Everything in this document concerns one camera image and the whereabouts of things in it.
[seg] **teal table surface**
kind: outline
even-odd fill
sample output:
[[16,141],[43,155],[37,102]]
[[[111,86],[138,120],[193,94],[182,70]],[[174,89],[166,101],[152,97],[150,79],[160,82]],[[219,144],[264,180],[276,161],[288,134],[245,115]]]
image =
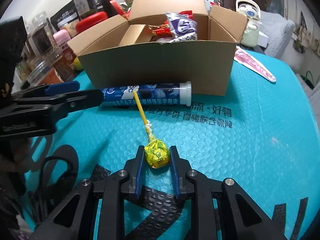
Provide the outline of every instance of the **teal table surface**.
[[[276,83],[234,61],[224,97],[192,95],[191,107],[150,106],[145,107],[146,116],[156,137],[168,146],[176,145],[180,157],[193,169],[212,179],[235,179],[270,218],[282,215],[285,236],[294,240],[304,234],[320,207],[319,132],[290,67],[275,58],[250,54],[276,76]],[[81,90],[93,88],[85,72],[76,80]],[[34,161],[43,154],[46,143],[42,138]],[[47,156],[62,145],[71,145],[79,158],[78,183],[90,177],[96,163],[111,172],[122,169],[138,146],[147,143],[134,106],[100,106],[58,121]],[[65,170],[66,164],[58,161],[52,182]],[[27,191],[37,188],[38,176],[39,171],[26,173]],[[170,170],[147,167],[146,186],[172,194]],[[33,228],[27,194],[22,202]],[[126,235],[150,213],[126,201]],[[190,202],[186,201],[180,216],[158,239],[182,240],[189,228]]]

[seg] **small cardboard box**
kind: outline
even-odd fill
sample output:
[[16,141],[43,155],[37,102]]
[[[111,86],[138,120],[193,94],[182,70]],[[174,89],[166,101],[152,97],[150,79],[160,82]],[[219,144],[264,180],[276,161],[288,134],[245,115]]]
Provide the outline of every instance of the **small cardboard box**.
[[[166,12],[192,10],[198,41],[118,47],[130,25],[161,25]],[[225,95],[247,18],[204,0],[134,0],[129,20],[107,19],[68,42],[96,88],[191,81],[193,94]]]
[[119,46],[127,46],[149,42],[152,38],[152,30],[145,24],[130,25],[124,34]]

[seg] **purple and white snack package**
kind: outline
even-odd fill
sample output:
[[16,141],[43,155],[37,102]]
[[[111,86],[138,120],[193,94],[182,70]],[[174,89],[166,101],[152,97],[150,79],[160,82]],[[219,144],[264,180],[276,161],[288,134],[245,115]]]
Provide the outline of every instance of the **purple and white snack package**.
[[170,31],[174,37],[169,43],[197,40],[197,23],[195,21],[178,13],[167,12],[165,15],[168,18]]

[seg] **pink cap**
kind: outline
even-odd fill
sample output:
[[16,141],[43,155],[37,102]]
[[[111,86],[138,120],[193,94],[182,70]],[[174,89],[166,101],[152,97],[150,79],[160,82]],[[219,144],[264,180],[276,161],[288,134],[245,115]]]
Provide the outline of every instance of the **pink cap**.
[[61,44],[63,42],[67,42],[71,40],[71,37],[67,30],[58,31],[53,35],[53,37],[57,44]]

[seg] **metal screw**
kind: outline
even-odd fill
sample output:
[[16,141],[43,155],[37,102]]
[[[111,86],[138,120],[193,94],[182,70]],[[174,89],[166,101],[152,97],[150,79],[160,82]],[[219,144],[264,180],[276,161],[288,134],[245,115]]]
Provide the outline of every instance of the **metal screw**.
[[188,175],[193,177],[193,176],[198,175],[198,172],[196,170],[190,170],[190,171],[188,171]]
[[88,186],[91,183],[91,181],[89,179],[83,179],[81,181],[82,186]]
[[228,186],[232,186],[234,183],[235,183],[235,181],[233,180],[233,179],[226,179],[225,180],[225,183],[228,185]]
[[127,174],[128,174],[128,173],[127,173],[126,170],[120,170],[120,171],[118,171],[118,175],[121,176],[121,177],[123,177],[123,176],[125,176],[125,175],[127,175]]

